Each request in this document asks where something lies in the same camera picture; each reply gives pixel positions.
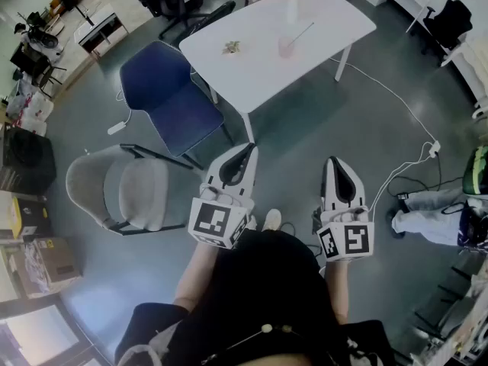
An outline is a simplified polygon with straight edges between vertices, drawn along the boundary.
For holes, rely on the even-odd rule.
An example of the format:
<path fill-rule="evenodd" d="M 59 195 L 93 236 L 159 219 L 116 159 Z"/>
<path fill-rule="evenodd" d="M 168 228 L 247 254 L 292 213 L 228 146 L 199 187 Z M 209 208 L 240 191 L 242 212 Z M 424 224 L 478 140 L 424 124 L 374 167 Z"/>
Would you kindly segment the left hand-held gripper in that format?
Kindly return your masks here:
<path fill-rule="evenodd" d="M 234 146 L 217 157 L 207 172 L 200 196 L 194 197 L 188 232 L 198 242 L 232 249 L 249 225 L 255 203 L 250 195 L 255 184 L 258 147 Z M 219 188 L 237 188 L 238 195 Z"/>

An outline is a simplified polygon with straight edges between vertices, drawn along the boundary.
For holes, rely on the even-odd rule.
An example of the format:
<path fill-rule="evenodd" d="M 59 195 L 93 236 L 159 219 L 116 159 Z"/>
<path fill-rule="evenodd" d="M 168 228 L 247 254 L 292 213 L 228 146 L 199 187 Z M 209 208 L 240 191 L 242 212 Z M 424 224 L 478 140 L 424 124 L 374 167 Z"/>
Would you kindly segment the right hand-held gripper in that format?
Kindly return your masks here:
<path fill-rule="evenodd" d="M 356 172 L 336 156 L 323 166 L 321 227 L 316 231 L 327 262 L 351 261 L 372 255 L 372 222 L 364 185 Z"/>

